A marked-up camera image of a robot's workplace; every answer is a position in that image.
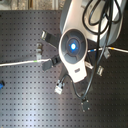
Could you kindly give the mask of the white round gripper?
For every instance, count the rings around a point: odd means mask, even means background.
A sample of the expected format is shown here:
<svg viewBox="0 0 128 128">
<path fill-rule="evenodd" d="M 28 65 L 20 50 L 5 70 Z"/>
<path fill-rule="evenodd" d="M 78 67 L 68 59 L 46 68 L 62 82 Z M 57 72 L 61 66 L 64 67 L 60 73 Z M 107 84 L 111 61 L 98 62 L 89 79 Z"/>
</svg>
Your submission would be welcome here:
<svg viewBox="0 0 128 128">
<path fill-rule="evenodd" d="M 41 39 L 54 47 L 59 45 L 59 56 L 54 56 L 42 64 L 42 70 L 46 71 L 59 64 L 61 61 L 74 83 L 83 80 L 87 76 L 85 57 L 87 55 L 87 39 L 77 29 L 67 30 L 59 38 L 42 31 Z"/>
</svg>

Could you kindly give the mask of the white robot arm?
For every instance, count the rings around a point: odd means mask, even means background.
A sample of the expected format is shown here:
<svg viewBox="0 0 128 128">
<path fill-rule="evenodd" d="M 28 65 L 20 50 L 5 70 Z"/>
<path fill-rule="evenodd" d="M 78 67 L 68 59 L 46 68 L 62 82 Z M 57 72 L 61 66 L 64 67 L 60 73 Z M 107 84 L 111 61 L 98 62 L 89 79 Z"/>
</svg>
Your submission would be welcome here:
<svg viewBox="0 0 128 128">
<path fill-rule="evenodd" d="M 74 83 L 87 76 L 88 40 L 99 47 L 111 45 L 119 36 L 126 0 L 66 0 L 60 19 L 61 38 L 44 31 L 42 39 L 59 54 L 43 65 L 44 71 L 62 62 Z"/>
</svg>

